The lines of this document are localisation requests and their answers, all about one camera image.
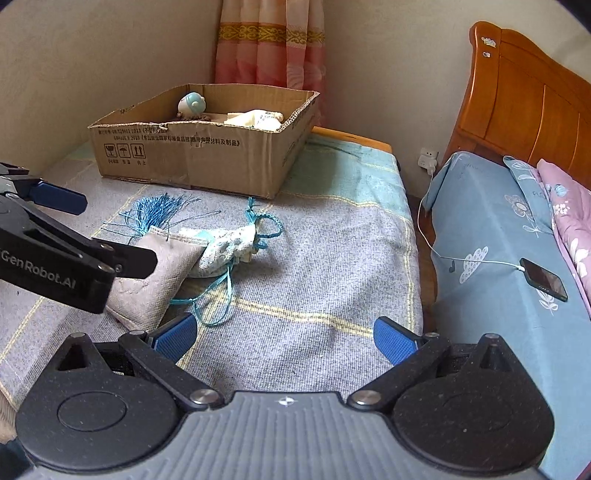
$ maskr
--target headboard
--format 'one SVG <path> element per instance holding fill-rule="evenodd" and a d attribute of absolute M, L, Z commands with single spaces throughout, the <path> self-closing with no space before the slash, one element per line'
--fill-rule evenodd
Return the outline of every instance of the headboard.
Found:
<path fill-rule="evenodd" d="M 488 22 L 470 29 L 472 72 L 445 160 L 543 158 L 591 187 L 591 85 L 531 40 Z"/>

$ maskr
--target smartphone screen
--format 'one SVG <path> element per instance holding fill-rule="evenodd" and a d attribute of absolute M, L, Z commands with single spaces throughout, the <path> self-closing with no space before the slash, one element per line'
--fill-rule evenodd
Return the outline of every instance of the smartphone screen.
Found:
<path fill-rule="evenodd" d="M 519 263 L 523 268 L 525 268 L 525 279 L 532 287 L 546 292 L 555 299 L 567 301 L 568 296 L 566 294 L 566 290 L 564 289 L 562 280 L 558 275 L 555 275 L 551 271 L 536 265 L 526 258 L 522 258 Z"/>

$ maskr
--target beige wall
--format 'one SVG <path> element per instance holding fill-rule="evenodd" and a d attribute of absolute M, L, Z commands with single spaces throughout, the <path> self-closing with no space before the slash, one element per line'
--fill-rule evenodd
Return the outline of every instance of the beige wall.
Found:
<path fill-rule="evenodd" d="M 35 170 L 114 109 L 213 80 L 222 0 L 14 0 L 0 14 L 0 158 Z"/>
<path fill-rule="evenodd" d="M 327 127 L 387 142 L 407 191 L 421 147 L 447 147 L 470 76 L 470 27 L 520 31 L 591 81 L 591 35 L 556 0 L 324 0 Z"/>

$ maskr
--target white and teal toy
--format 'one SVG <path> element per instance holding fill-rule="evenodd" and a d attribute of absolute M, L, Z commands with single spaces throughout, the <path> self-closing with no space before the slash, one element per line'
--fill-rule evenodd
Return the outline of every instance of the white and teal toy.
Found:
<path fill-rule="evenodd" d="M 181 98 L 178 103 L 177 117 L 183 120 L 193 120 L 200 118 L 205 111 L 205 98 L 196 92 L 191 92 Z"/>

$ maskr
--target charging cable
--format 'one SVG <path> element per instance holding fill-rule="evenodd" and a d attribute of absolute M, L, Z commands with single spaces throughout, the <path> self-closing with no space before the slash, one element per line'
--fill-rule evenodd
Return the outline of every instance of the charging cable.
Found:
<path fill-rule="evenodd" d="M 434 168 L 429 168 L 427 171 L 431 175 L 431 180 L 429 181 L 429 187 L 427 189 L 427 193 L 425 194 L 425 196 L 423 198 L 421 198 L 421 201 L 418 203 L 418 213 L 417 213 L 417 228 L 418 228 L 418 231 L 421 233 L 421 235 L 425 239 L 425 242 L 427 243 L 427 245 L 429 246 L 429 248 L 439 258 L 444 258 L 446 260 L 458 260 L 458 262 L 465 262 L 467 260 L 466 258 L 444 257 L 443 255 L 440 255 L 439 252 L 437 250 L 435 250 L 433 248 L 433 246 L 429 243 L 429 240 L 427 240 L 427 237 L 425 236 L 425 234 L 421 230 L 421 223 L 420 223 L 420 219 L 421 219 L 421 207 L 423 206 L 423 200 L 425 198 L 427 198 L 427 196 L 429 195 L 429 191 L 431 190 L 431 184 L 433 183 L 433 174 L 435 173 L 434 172 Z M 521 265 L 517 265 L 517 264 L 514 264 L 514 263 L 510 263 L 510 262 L 500 262 L 500 261 L 497 261 L 497 260 L 468 260 L 468 261 L 469 262 L 474 262 L 474 263 L 494 263 L 494 264 L 499 264 L 499 265 L 507 265 L 509 267 L 515 267 L 520 272 L 525 272 L 525 268 L 523 268 Z"/>

